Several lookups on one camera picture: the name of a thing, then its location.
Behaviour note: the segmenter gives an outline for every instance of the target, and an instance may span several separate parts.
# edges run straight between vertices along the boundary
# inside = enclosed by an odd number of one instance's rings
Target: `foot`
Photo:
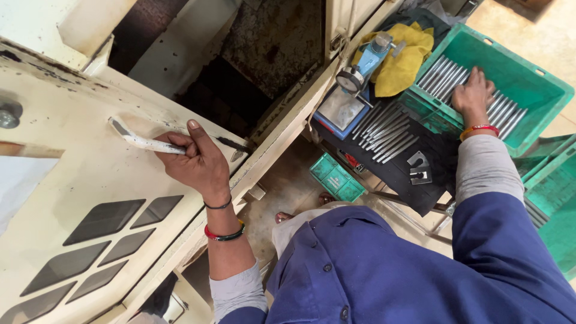
[[[294,215],[290,215],[290,214],[287,214],[285,212],[279,212],[274,217],[274,220],[276,221],[276,224],[280,224],[281,222],[292,219],[293,217],[294,217]]]
[[[336,198],[334,198],[331,194],[329,193],[321,193],[318,196],[318,201],[320,202],[320,206],[324,206],[329,202],[333,202],[336,201]]]

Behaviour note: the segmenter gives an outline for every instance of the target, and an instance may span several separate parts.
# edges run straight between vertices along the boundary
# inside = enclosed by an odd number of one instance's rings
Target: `green plastic crate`
[[[550,221],[538,230],[567,280],[576,277],[576,134],[540,138],[530,153],[514,159],[524,197]]]
[[[574,96],[574,88],[544,69],[526,61],[487,36],[456,24],[427,59],[416,76],[420,80],[442,55],[471,70],[484,69],[496,88],[528,112],[504,143],[511,157],[526,153],[538,136]],[[458,137],[462,116],[414,83],[400,101],[418,115],[419,122],[435,133]]]
[[[354,202],[365,191],[328,153],[310,167],[310,174],[340,201]]]

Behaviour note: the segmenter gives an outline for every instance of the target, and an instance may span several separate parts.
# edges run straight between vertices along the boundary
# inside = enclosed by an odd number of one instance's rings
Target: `metal pedal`
[[[257,182],[250,190],[248,190],[248,193],[252,197],[260,200],[266,194],[266,189]]]

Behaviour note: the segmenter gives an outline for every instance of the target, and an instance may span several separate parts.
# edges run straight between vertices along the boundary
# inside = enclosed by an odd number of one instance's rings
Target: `yellow cloth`
[[[375,83],[377,97],[391,97],[408,89],[416,80],[416,74],[424,60],[432,54],[434,45],[434,29],[423,31],[417,22],[410,26],[396,24],[388,33],[394,37],[395,44],[406,41],[406,47],[396,58],[390,55],[394,51],[390,49],[390,53],[372,74],[370,80]],[[370,42],[375,36],[376,33],[367,34],[362,38],[361,44]],[[361,56],[362,52],[356,51],[352,63],[357,64]]]

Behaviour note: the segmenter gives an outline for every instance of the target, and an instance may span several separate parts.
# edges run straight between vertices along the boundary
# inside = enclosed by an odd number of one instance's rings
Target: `grey undershirt sleeve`
[[[262,289],[258,260],[253,267],[224,280],[210,278],[210,291],[214,299],[214,320],[242,307],[256,307],[268,312],[268,303]]]
[[[506,145],[481,134],[467,138],[458,148],[456,205],[487,192],[510,194],[524,203],[524,185]]]

